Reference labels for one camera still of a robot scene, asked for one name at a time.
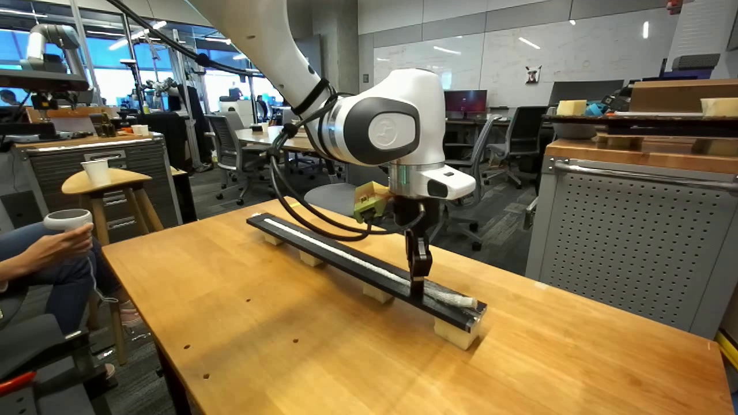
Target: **wooden table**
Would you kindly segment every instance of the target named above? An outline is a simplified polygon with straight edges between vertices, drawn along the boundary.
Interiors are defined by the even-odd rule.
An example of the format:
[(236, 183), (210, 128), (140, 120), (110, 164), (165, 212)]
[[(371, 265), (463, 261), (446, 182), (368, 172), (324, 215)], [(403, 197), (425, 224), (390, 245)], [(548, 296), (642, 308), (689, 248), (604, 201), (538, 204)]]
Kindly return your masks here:
[[(281, 130), (281, 124), (267, 126), (262, 130), (236, 128), (236, 139), (245, 143), (269, 145), (280, 136), (280, 130)], [(304, 128), (300, 128), (293, 139), (288, 139), (283, 147), (288, 152), (315, 152)]]
[[(732, 412), (714, 340), (436, 248), (434, 281), (489, 305), (461, 349), (245, 219), (104, 247), (205, 412)], [(359, 251), (403, 268), (401, 237)]]
[(553, 141), (547, 157), (738, 175), (738, 157), (609, 150), (590, 141)]

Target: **robotic arm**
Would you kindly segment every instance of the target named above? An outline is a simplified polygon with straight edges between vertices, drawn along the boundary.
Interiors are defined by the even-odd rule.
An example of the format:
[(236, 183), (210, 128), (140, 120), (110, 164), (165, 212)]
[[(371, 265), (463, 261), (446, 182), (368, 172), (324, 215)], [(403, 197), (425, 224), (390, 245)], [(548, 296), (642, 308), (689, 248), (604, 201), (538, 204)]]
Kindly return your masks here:
[(363, 94), (339, 97), (294, 45), (285, 0), (188, 1), (293, 103), (322, 157), (388, 165), (396, 219), (406, 225), (410, 277), (419, 281), (412, 294), (422, 294), (422, 277), (432, 268), (427, 230), (440, 219), (440, 201), (474, 188), (470, 175), (446, 165), (439, 76), (396, 68)]

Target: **wire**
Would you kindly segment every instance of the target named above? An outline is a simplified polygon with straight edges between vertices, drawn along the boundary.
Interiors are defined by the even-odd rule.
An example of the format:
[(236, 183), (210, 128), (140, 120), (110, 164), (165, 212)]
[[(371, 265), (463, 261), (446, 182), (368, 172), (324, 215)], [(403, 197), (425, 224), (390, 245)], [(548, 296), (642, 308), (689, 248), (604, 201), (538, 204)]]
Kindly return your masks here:
[[(313, 121), (313, 120), (319, 120), (319, 118), (322, 120), (322, 114), (324, 114), (328, 111), (333, 111), (333, 106), (334, 106), (337, 99), (339, 99), (339, 94), (333, 91), (330, 99), (322, 103), (321, 111), (311, 112), (309, 118), (300, 120), (300, 121), (293, 124), (293, 126), (300, 128), (300, 126), (304, 126), (307, 121)], [(285, 139), (288, 139), (288, 136), (285, 136), (285, 128), (281, 128), (281, 130), (277, 133), (277, 139), (273, 141), (269, 150), (267, 150), (267, 157), (269, 157), (269, 182), (273, 182), (273, 188), (274, 188), (274, 193), (277, 193), (280, 204), (281, 204), (294, 222), (300, 222), (304, 228), (309, 228), (309, 230), (313, 230), (313, 233), (319, 233), (319, 235), (322, 235), (322, 237), (349, 240), (349, 242), (365, 240), (365, 237), (368, 237), (368, 235), (395, 235), (395, 233), (396, 233), (396, 230), (390, 230), (390, 228), (386, 228), (386, 230), (371, 230), (371, 225), (373, 225), (373, 224), (371, 224), (371, 217), (363, 217), (363, 219), (366, 222), (366, 228), (346, 225), (346, 224), (334, 222), (333, 217), (322, 215), (321, 209), (315, 209), (309, 201), (304, 201), (304, 197), (293, 188), (293, 183), (283, 177), (283, 172), (281, 172), (281, 168), (280, 168), (280, 155), (283, 152)], [(285, 201), (281, 187), (285, 188), (285, 193), (288, 193), (291, 197), (294, 197), (301, 207), (307, 207), (307, 209), (309, 209), (311, 215), (315, 215), (321, 222), (324, 222), (324, 224), (330, 224), (330, 225), (334, 225), (334, 228), (342, 228), (342, 230), (346, 230), (346, 233), (352, 233), (352, 235), (337, 235), (337, 233), (330, 233), (330, 230), (324, 230), (324, 228), (313, 225), (311, 222), (307, 222), (307, 219), (304, 219), (298, 209), (293, 209), (293, 204)], [(422, 219), (425, 219), (425, 209), (419, 209), (419, 215), (417, 215), (410, 224), (406, 224), (403, 228), (399, 228), (399, 233), (417, 225)]]

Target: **pipe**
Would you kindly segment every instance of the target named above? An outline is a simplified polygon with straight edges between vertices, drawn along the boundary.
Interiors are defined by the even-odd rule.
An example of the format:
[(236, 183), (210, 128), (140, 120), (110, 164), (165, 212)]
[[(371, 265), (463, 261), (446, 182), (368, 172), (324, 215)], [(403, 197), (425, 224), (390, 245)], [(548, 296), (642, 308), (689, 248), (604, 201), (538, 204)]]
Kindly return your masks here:
[(229, 74), (238, 74), (238, 76), (254, 76), (256, 72), (250, 68), (238, 68), (231, 64), (221, 64), (210, 59), (208, 54), (199, 54), (191, 47), (184, 47), (183, 43), (178, 43), (176, 38), (171, 38), (168, 35), (160, 32), (156, 28), (152, 28), (143, 15), (139, 15), (134, 8), (128, 8), (123, 0), (109, 0), (116, 8), (120, 8), (124, 15), (128, 15), (131, 21), (137, 21), (140, 28), (149, 29), (152, 37), (160, 37), (161, 43), (171, 45), (172, 51), (183, 53), (184, 57), (203, 64), (203, 67), (213, 67), (218, 72), (229, 72)]
[(28, 37), (25, 61), (44, 64), (45, 43), (56, 43), (65, 51), (68, 72), (77, 76), (85, 76), (82, 61), (78, 57), (78, 37), (68, 24), (34, 24)]

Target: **computer screen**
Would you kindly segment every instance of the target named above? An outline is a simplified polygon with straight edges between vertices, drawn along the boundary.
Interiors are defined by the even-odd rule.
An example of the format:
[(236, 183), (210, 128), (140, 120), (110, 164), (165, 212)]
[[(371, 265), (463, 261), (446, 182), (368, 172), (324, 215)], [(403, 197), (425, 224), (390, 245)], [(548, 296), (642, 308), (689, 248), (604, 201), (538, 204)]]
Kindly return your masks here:
[(449, 120), (485, 120), (486, 89), (446, 89), (446, 118)]

